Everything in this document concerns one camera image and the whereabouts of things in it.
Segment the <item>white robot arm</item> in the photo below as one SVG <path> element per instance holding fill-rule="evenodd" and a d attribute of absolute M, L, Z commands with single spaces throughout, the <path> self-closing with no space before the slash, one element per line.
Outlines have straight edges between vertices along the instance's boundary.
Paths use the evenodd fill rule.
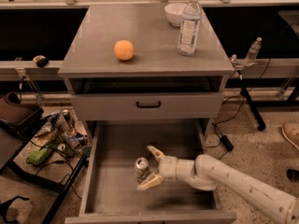
<path fill-rule="evenodd" d="M 166 156 L 154 147 L 148 151 L 158 162 L 158 174 L 150 174 L 138 186 L 146 190 L 164 181 L 183 181 L 192 188 L 214 190 L 219 183 L 232 190 L 276 224 L 299 224 L 299 199 L 245 175 L 223 162 L 201 154 L 195 160 Z"/>

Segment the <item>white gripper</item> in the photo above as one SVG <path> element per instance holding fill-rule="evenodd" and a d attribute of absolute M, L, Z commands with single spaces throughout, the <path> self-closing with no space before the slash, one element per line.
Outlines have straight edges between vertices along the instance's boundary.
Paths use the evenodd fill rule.
<path fill-rule="evenodd" d="M 147 146 L 147 149 L 159 163 L 159 174 L 156 175 L 155 173 L 151 173 L 142 183 L 137 186 L 137 189 L 146 190 L 159 186 L 163 181 L 176 181 L 178 158 L 165 156 L 160 149 L 154 146 Z"/>

